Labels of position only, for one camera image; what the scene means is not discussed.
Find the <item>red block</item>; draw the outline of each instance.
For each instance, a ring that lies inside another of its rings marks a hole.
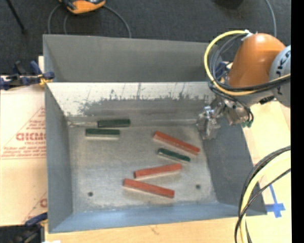
[[[159,187],[159,186],[148,184],[148,183],[143,183],[143,182],[132,180],[132,179],[127,179],[127,178],[124,179],[123,186],[137,189],[137,190],[144,191],[144,192],[149,192],[149,193],[165,196],[168,198],[174,197],[174,190],[167,189],[164,187]]]
[[[195,147],[195,146],[193,146],[189,143],[186,143],[184,141],[173,138],[173,137],[171,137],[167,134],[164,134],[162,132],[159,132],[159,131],[155,132],[153,138],[156,139],[156,140],[165,142],[169,145],[175,146],[177,148],[180,148],[182,150],[185,150],[185,151],[187,151],[189,153],[192,153],[194,155],[198,155],[199,152],[200,152],[200,149],[198,147]]]
[[[172,165],[166,165],[166,166],[160,166],[155,168],[147,168],[147,169],[141,169],[134,172],[135,178],[143,178],[147,176],[153,176],[153,175],[162,175],[167,173],[173,173],[176,171],[179,171],[182,169],[181,164],[172,164]]]

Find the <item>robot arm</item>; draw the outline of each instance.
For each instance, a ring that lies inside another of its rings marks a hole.
[[[233,36],[216,47],[220,40]],[[221,61],[223,51],[241,40],[232,63]],[[215,38],[205,52],[205,70],[209,87],[216,94],[211,105],[199,115],[198,127],[203,139],[216,137],[217,118],[225,116],[230,125],[251,126],[250,106],[276,98],[290,107],[291,46],[275,37],[248,31],[230,31]]]

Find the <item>black stand leg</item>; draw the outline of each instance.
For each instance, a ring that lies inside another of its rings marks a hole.
[[[22,31],[23,33],[25,33],[25,32],[26,32],[26,29],[25,29],[24,25],[22,24],[21,20],[19,19],[19,16],[18,16],[18,14],[17,14],[15,8],[13,7],[11,1],[10,1],[10,0],[6,0],[6,1],[7,1],[8,5],[9,5],[9,7],[10,7],[12,13],[14,14],[14,16],[15,16],[17,22],[18,22],[18,24],[19,24],[19,26],[20,26],[20,28],[21,28],[21,31]]]

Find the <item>blue tape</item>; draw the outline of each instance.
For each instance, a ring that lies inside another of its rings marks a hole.
[[[269,186],[270,192],[272,193],[274,203],[270,205],[265,205],[267,212],[273,212],[275,214],[275,218],[282,217],[281,211],[286,210],[283,203],[278,203],[274,188],[272,185]]]

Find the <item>black floor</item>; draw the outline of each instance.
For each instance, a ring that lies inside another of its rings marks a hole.
[[[276,16],[277,38],[291,44],[291,0],[268,0]],[[27,33],[22,34],[6,0],[0,0],[0,74],[11,73],[15,61],[27,68],[43,52],[42,34],[57,0],[11,0]],[[265,0],[107,0],[128,23],[133,38],[209,42],[232,29],[274,33]],[[66,9],[59,7],[51,21],[52,33],[64,33]],[[127,37],[123,22],[107,9],[87,17],[69,16],[70,34]],[[0,228],[7,242],[24,228]]]

